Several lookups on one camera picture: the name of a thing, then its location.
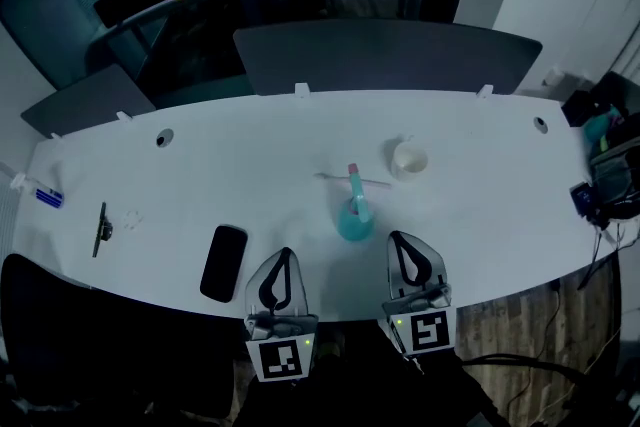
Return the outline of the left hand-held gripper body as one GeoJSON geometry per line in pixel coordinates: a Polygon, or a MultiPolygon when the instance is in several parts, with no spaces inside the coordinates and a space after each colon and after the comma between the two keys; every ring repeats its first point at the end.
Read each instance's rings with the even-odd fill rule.
{"type": "MultiPolygon", "coordinates": [[[[261,264],[245,288],[246,346],[261,382],[307,377],[314,352],[318,317],[309,312],[299,261],[292,249],[290,304],[283,310],[270,312],[259,299],[259,287],[282,249],[261,264]]],[[[273,293],[278,300],[285,297],[284,270],[278,275],[273,293]]]]}

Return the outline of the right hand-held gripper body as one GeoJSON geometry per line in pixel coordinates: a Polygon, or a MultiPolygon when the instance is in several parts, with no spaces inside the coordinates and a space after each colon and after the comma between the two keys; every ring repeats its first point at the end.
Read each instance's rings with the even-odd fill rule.
{"type": "MultiPolygon", "coordinates": [[[[426,255],[432,265],[432,276],[427,283],[422,287],[393,289],[389,281],[388,236],[390,298],[383,304],[383,310],[397,348],[406,357],[449,350],[455,343],[456,309],[451,303],[452,289],[448,283],[444,259],[430,245],[426,255]]],[[[411,262],[408,267],[409,275],[413,278],[416,274],[415,267],[411,262]]]]}

